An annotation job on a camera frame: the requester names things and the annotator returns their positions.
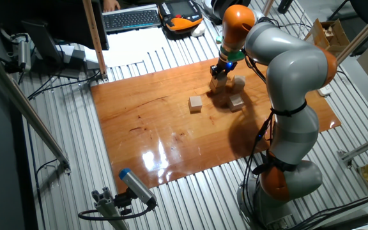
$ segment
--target wooden board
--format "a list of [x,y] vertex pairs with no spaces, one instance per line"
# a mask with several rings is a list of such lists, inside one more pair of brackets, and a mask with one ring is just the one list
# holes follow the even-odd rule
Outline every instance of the wooden board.
[[[211,59],[91,88],[119,192],[126,189],[118,177],[126,167],[154,187],[250,155],[270,113],[266,86],[239,62],[229,77],[246,76],[241,94],[246,106],[232,113],[226,105],[230,93],[210,93],[209,69],[216,63]],[[266,72],[265,66],[258,68]],[[203,108],[191,114],[188,98],[196,95]],[[321,131],[341,124],[317,92],[308,93],[307,102],[319,116]],[[267,148],[261,141],[256,151]]]

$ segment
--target wooden block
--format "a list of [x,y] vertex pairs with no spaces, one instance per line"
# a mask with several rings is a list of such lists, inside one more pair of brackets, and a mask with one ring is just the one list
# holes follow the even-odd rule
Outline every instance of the wooden block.
[[228,106],[232,112],[242,109],[243,100],[242,100],[241,95],[235,94],[233,96],[230,96],[228,100]]
[[201,108],[203,107],[201,96],[190,96],[188,107],[190,108],[190,112],[201,112]]
[[215,87],[214,82],[211,80],[210,89],[214,94],[218,94],[218,93],[224,92],[225,86],[221,86],[221,87],[217,88],[217,87]]
[[233,88],[233,93],[239,93],[243,91],[243,87],[245,86],[245,76],[235,75],[231,81],[231,86]]
[[227,76],[217,76],[216,79],[214,77],[211,78],[211,82],[216,88],[225,87],[225,85],[227,84],[227,80]]

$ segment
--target wooden post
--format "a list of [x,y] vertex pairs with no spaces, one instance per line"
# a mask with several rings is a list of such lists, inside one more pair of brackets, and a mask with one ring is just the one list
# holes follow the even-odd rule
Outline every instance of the wooden post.
[[102,45],[100,44],[99,32],[97,31],[95,14],[93,13],[91,0],[83,0],[83,7],[86,13],[86,18],[88,19],[93,45],[95,46],[97,60],[100,67],[100,73],[102,74],[103,79],[107,79],[105,59],[103,58]]

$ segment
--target blue object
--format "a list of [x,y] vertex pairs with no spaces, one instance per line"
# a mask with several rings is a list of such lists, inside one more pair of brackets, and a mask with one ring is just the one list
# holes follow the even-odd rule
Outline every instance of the blue object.
[[138,25],[132,25],[132,26],[123,26],[122,28],[131,28],[131,27],[139,27],[139,26],[151,26],[153,23],[147,23],[147,24],[138,24]]
[[122,169],[119,173],[119,177],[121,180],[129,173],[131,170],[129,168]]

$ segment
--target keyboard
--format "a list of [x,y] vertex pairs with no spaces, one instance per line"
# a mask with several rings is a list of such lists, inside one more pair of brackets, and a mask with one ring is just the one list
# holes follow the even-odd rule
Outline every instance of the keyboard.
[[156,10],[128,11],[103,15],[107,33],[161,25]]

